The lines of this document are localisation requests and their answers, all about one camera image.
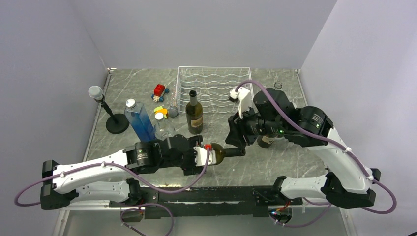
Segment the dark green wine bottle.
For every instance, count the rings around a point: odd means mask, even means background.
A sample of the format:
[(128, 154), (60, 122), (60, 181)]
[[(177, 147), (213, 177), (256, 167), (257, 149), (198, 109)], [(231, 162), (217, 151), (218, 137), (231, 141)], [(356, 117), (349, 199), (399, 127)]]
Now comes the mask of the dark green wine bottle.
[(216, 153), (218, 154), (219, 164), (227, 157), (238, 157), (237, 147), (223, 148), (220, 144), (216, 144)]
[(197, 92), (189, 92), (190, 101), (185, 107), (188, 130), (191, 134), (200, 134), (203, 130), (203, 107), (197, 100)]

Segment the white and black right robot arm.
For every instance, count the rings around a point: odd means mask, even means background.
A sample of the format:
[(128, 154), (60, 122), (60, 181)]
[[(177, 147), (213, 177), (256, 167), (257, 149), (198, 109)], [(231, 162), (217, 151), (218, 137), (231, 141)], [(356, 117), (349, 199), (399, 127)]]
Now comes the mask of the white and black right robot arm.
[(376, 193), (372, 178), (379, 178), (378, 169), (361, 169), (344, 150), (334, 145), (341, 138), (329, 117), (319, 108), (297, 108), (281, 90), (268, 89), (271, 99), (260, 91), (251, 95), (241, 87), (231, 89), (230, 100), (238, 102), (238, 111), (228, 118), (230, 132), (227, 144), (245, 149), (260, 136), (283, 137), (308, 149), (328, 167), (328, 173), (318, 177), (278, 177), (271, 197), (277, 204), (295, 198), (321, 198), (344, 208), (374, 205)]

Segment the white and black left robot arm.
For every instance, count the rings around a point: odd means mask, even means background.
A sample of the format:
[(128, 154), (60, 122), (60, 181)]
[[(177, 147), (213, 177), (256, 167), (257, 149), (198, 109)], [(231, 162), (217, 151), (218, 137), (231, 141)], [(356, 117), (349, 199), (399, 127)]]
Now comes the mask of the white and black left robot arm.
[(162, 168), (180, 167), (185, 175), (202, 175), (214, 163), (212, 145), (202, 145), (202, 136), (175, 135), (164, 140), (137, 142), (105, 157), (60, 165), (47, 160), (40, 193), (43, 210), (60, 209), (87, 200), (110, 200), (130, 207), (142, 197), (141, 174)]

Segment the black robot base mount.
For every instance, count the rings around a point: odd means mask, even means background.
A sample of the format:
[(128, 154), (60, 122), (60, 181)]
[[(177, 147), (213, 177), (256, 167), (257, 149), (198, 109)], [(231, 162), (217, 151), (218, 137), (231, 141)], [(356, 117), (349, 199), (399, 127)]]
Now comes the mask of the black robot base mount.
[(299, 206), (302, 198), (284, 200), (272, 186), (206, 186), (191, 187), (167, 194), (149, 187), (139, 189), (145, 219), (162, 217), (252, 215), (267, 217), (268, 211), (286, 203)]

